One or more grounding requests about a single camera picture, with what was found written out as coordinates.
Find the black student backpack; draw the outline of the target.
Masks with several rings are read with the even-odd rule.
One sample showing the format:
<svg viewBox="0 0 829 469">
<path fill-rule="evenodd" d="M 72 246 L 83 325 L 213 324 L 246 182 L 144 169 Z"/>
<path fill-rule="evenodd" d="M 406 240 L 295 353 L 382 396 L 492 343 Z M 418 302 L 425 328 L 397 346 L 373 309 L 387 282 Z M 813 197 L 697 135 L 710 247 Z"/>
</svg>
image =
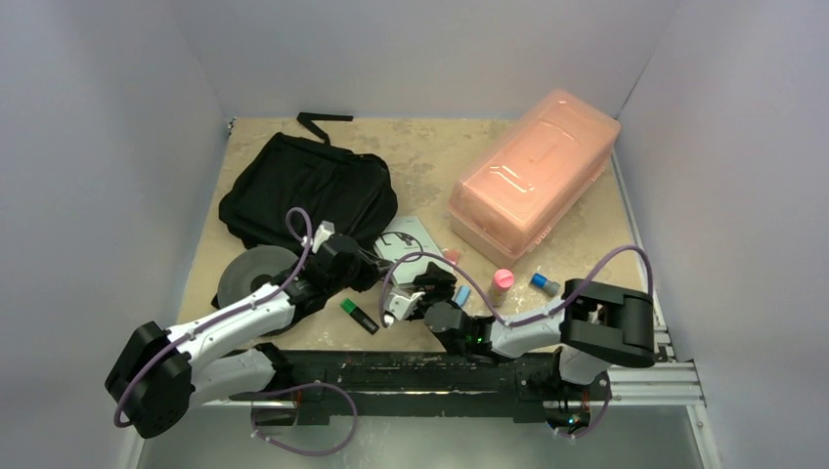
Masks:
<svg viewBox="0 0 829 469">
<path fill-rule="evenodd" d="M 218 218 L 245 248 L 276 245 L 300 254 L 303 222 L 288 221 L 299 207 L 314 226 L 333 223 L 368 249 L 397 215 L 398 197 L 387 163 L 373 153 L 334 146 L 321 121 L 350 122 L 348 114 L 302 111 L 296 120 L 311 138 L 276 133 L 220 200 Z"/>
</svg>

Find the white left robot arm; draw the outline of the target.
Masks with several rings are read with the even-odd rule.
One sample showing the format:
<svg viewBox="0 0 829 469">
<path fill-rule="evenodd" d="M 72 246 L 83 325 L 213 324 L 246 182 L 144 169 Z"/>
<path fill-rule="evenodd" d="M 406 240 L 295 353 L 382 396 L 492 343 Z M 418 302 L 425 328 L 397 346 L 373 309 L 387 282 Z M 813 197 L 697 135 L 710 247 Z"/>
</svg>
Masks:
<svg viewBox="0 0 829 469">
<path fill-rule="evenodd" d="M 290 361 L 272 344 L 239 347 L 299 323 L 344 289 L 372 288 L 386 271 L 356 240 L 334 234 L 257 275 L 257 289 L 209 316 L 137 327 L 105 381 L 115 426 L 151 439 L 192 407 L 235 396 L 282 398 L 296 384 Z"/>
</svg>

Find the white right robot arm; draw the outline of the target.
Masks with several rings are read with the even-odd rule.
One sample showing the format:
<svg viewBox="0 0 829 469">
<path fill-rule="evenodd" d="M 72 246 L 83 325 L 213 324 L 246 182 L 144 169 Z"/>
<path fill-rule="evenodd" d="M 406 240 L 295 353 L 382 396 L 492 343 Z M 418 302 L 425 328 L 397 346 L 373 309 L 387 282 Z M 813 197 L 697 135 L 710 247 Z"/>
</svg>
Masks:
<svg viewBox="0 0 829 469">
<path fill-rule="evenodd" d="M 557 346 L 548 383 L 571 398 L 612 365 L 655 364 L 653 298 L 639 290 L 572 278 L 564 297 L 499 322 L 473 317 L 452 300 L 424 313 L 424 324 L 450 355 L 500 364 Z"/>
</svg>

